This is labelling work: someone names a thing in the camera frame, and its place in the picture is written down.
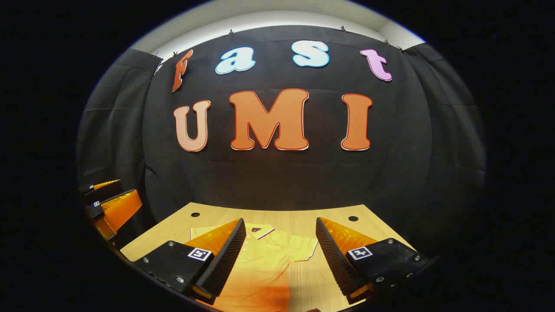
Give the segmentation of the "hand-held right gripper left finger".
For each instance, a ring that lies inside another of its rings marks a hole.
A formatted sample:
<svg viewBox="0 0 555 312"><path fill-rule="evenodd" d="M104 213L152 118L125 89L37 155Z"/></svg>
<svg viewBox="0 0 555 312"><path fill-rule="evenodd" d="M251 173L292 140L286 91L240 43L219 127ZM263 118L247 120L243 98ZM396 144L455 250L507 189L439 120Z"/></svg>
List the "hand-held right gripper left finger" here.
<svg viewBox="0 0 555 312"><path fill-rule="evenodd" d="M246 238L242 218L186 243L169 240L133 261L133 267L181 296L214 304Z"/></svg>

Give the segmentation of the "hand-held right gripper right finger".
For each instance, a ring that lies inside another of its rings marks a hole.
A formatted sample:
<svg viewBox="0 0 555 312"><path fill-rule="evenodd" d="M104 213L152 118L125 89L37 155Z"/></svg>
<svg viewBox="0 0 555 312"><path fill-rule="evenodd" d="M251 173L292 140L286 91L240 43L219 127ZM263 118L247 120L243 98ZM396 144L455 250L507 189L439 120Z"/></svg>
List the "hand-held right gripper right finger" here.
<svg viewBox="0 0 555 312"><path fill-rule="evenodd" d="M316 236L349 304L390 299L435 263L397 239L375 240L323 217L317 218Z"/></svg>

